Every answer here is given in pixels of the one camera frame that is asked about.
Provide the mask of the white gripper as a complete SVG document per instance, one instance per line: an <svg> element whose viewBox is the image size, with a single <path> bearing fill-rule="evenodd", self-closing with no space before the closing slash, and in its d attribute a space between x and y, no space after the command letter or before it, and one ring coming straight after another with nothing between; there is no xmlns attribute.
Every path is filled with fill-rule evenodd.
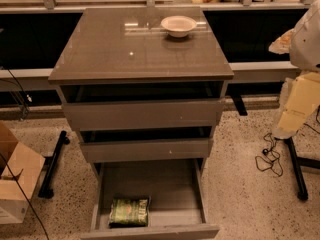
<svg viewBox="0 0 320 240"><path fill-rule="evenodd" d="M279 109L272 126L273 136L277 139L294 136L319 105L319 73L303 72L295 79L287 78L281 89Z"/></svg>

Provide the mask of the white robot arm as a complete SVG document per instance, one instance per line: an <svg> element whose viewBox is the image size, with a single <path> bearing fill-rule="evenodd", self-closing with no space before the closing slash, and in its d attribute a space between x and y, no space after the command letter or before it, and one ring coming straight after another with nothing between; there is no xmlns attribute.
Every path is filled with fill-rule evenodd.
<svg viewBox="0 0 320 240"><path fill-rule="evenodd" d="M320 1L315 1L295 27L269 47L273 53L288 53L290 63L301 70L282 85L279 109L272 134L277 139L294 136L320 106Z"/></svg>

